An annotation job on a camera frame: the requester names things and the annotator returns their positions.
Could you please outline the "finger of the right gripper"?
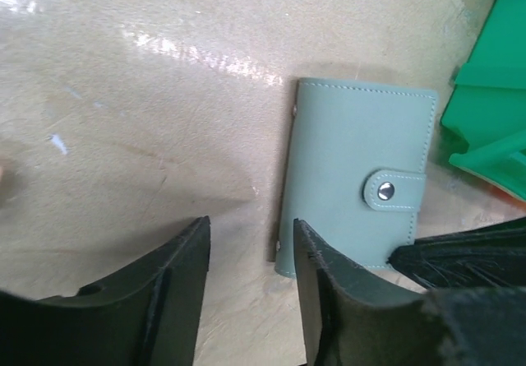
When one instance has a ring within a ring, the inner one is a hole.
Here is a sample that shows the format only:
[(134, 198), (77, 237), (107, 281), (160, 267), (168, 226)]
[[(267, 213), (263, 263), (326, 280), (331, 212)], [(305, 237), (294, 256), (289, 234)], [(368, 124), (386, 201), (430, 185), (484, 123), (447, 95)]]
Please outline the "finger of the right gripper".
[(426, 289), (525, 286), (525, 219), (417, 239), (388, 263)]

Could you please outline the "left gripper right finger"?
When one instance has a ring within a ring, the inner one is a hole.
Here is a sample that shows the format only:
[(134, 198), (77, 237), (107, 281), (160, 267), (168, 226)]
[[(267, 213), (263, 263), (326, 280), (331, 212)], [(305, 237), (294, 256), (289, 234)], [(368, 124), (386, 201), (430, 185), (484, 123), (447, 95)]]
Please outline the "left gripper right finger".
[(522, 365), (525, 286), (414, 292), (293, 228), (310, 365)]

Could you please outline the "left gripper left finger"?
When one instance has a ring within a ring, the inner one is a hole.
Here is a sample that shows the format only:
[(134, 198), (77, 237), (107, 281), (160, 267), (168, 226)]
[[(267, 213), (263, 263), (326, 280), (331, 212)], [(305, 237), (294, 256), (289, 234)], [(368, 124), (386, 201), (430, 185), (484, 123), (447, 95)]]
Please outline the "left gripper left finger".
[(210, 219), (71, 297), (1, 293), (3, 365), (191, 365), (210, 262)]

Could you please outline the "sage green card holder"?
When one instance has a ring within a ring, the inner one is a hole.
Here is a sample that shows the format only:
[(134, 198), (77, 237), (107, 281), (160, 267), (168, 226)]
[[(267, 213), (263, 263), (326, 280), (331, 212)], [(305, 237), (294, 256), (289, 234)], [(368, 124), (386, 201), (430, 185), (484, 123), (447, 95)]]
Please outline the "sage green card holder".
[(363, 81), (298, 81), (275, 271), (295, 277), (293, 222), (369, 269), (413, 243), (438, 94)]

